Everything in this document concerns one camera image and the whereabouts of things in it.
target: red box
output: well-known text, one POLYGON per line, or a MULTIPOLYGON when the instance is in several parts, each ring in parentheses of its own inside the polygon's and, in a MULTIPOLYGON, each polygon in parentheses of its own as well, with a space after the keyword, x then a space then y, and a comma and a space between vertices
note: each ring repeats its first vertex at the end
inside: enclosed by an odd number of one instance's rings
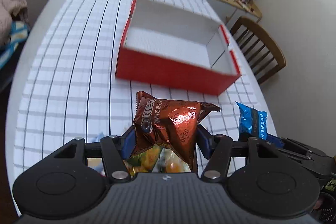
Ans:
POLYGON ((221 23, 151 1, 133 0, 116 78, 219 95, 240 76, 221 23))

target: orange snack wrapper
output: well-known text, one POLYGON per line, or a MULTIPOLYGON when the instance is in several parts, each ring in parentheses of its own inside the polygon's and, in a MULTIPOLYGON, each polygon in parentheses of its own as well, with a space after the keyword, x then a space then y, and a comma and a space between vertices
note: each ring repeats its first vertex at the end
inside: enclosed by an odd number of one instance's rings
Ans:
POLYGON ((197 124, 211 111, 221 108, 205 102, 157 99, 144 91, 137 92, 136 103, 136 145, 132 156, 157 144, 173 150, 190 170, 196 170, 197 124))

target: pink blanket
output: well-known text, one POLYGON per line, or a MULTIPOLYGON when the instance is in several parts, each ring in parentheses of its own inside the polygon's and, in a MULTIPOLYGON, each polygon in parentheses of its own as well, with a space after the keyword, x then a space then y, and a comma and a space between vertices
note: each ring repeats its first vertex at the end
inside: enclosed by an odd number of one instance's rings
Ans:
POLYGON ((11 31, 12 17, 27 8, 26 0, 0 0, 0 47, 8 40, 11 31))

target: table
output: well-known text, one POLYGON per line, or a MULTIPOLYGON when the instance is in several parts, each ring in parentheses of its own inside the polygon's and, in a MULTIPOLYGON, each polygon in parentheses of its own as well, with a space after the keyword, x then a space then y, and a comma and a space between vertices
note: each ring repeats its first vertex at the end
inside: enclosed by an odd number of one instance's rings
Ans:
MULTIPOLYGON (((39 19, 37 20, 33 30, 31 31, 31 34, 26 42, 25 48, 19 60, 16 74, 14 76, 10 99, 8 103, 7 122, 6 122, 6 143, 5 143, 6 145, 6 165, 7 165, 8 180, 9 180, 10 188, 12 188, 14 180, 16 176, 18 175, 14 172, 13 157, 14 157, 14 150, 15 150, 14 144, 15 144, 15 134, 16 134, 16 123, 17 123, 17 118, 18 118, 18 110, 20 106, 21 95, 24 93, 25 83, 28 78, 30 67, 32 63, 34 62, 36 52, 38 51, 38 47, 41 45, 43 37, 45 33, 47 32, 51 22, 53 21, 53 18, 57 15, 58 11, 60 10, 60 7, 65 1, 66 0, 49 0, 43 12, 41 13, 39 19)), ((230 36, 230 44, 233 47, 234 51, 236 52, 236 57, 238 59, 238 62, 241 65, 242 71, 245 72, 244 76, 250 79, 249 84, 251 85, 251 88, 254 91, 254 95, 256 96, 256 99, 259 102, 259 104, 256 105, 256 108, 269 112, 265 99, 263 98, 263 94, 253 75, 253 72, 251 71, 247 61, 245 60, 243 54, 241 53, 239 47, 237 46, 232 36, 230 36)), ((176 92, 183 93, 185 91, 177 90, 176 92)), ((273 121, 272 121, 270 114, 268 114, 268 133, 276 135, 276 131, 275 131, 273 121)))
POLYGON ((234 19, 233 21, 235 21, 237 19, 237 15, 236 14, 241 14, 238 13, 237 11, 243 11, 247 14, 248 17, 250 17, 251 19, 255 20, 256 22, 259 22, 261 20, 261 18, 263 17, 261 11, 259 10, 259 8, 256 6, 255 3, 252 4, 248 4, 247 7, 248 9, 244 9, 236 0, 232 1, 232 0, 217 0, 220 1, 224 4, 228 4, 230 6, 232 6, 234 8, 233 12, 229 12, 227 15, 221 16, 221 19, 227 24, 232 18, 234 19))

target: oreo logo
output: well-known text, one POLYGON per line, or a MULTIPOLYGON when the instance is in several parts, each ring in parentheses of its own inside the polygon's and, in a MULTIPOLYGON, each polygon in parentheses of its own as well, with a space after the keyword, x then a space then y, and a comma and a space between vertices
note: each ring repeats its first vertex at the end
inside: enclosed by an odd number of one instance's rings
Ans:
POLYGON ((142 114, 141 129, 145 133, 150 133, 153 129, 151 115, 154 108, 154 102, 155 99, 149 99, 142 114))

